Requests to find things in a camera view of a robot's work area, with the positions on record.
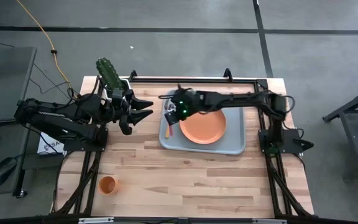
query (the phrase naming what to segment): orange plate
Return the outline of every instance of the orange plate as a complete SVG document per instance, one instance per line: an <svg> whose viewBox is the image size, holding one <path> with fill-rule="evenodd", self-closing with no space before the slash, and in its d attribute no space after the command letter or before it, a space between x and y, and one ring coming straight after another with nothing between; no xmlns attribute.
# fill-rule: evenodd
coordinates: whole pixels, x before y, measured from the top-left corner
<svg viewBox="0 0 358 224"><path fill-rule="evenodd" d="M208 114L195 113L179 122L183 134L198 144L211 144L219 140L226 130L226 118L221 110Z"/></svg>

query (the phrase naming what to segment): yellow cable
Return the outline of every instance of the yellow cable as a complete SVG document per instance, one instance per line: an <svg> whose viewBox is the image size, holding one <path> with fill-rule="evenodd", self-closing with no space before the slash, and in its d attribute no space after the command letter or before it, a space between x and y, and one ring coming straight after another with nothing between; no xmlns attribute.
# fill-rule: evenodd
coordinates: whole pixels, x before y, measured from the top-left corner
<svg viewBox="0 0 358 224"><path fill-rule="evenodd" d="M34 18L34 16L32 16L32 14L25 8L25 6L19 1L19 0L16 0L17 3L19 3L22 8L25 10L26 13L28 13L28 15L32 18L32 20L34 20L34 22L40 27L40 29L42 30L42 32L45 34L45 36L47 36L47 39L49 40L49 43L50 43L50 46L52 48L52 50L56 50L55 49L55 46L53 46L53 43L52 43L52 40L50 39L49 35L44 31L44 28L42 28L42 26L39 24L39 22ZM65 74L62 72L62 70L60 69L59 67L59 64L57 63L57 56L56 56L56 53L53 53L53 57L55 58L55 65L57 67L57 70L59 70L60 74L62 75L62 77L66 80L66 82L68 83L68 86L70 88L73 88L71 86L71 83L70 81L68 81L67 77L65 76Z"/></svg>

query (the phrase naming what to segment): small orange cup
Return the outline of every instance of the small orange cup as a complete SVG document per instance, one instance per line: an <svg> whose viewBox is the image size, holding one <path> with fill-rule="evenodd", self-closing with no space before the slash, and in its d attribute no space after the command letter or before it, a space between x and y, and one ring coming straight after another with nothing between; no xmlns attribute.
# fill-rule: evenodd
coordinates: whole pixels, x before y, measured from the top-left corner
<svg viewBox="0 0 358 224"><path fill-rule="evenodd" d="M98 189L101 194L113 195L119 190L119 184L113 177L105 176L100 179Z"/></svg>

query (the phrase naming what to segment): concrete floor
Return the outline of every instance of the concrete floor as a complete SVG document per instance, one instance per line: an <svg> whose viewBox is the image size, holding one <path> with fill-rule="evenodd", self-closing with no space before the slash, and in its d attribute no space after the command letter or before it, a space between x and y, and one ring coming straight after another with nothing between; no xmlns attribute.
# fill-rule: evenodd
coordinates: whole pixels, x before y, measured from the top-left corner
<svg viewBox="0 0 358 224"><path fill-rule="evenodd" d="M45 26L256 29L252 0L22 0ZM358 0L259 0L265 29L358 30ZM0 0L0 25L34 26L16 1ZM62 69L79 90L82 77L95 75L98 57L110 58L119 74L266 77L258 34L51 32ZM293 117L315 147L305 152L306 174L315 213L358 221L358 182L341 179L358 163L339 120L321 117L358 95L358 35L266 35L273 76L284 78L296 99ZM55 82L50 46L40 32L0 31L0 42L38 48L36 63ZM52 85L34 70L44 90ZM28 97L65 102L59 91ZM23 199L0 195L0 218L46 214L55 170L28 175Z"/></svg>

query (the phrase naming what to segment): plastic tray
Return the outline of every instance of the plastic tray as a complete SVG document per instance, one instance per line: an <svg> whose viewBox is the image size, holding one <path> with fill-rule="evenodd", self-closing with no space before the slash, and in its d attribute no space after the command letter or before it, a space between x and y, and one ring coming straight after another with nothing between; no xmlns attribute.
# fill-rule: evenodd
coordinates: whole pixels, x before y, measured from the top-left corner
<svg viewBox="0 0 358 224"><path fill-rule="evenodd" d="M237 155L246 148L246 136L244 134L244 112L242 108L222 109L226 117L226 131L224 135L212 144L197 144L190 141L181 131L179 123L172 126L173 136L165 138L168 123L165 120L165 109L162 108L160 133L158 140L166 149L208 152L218 154Z"/></svg>

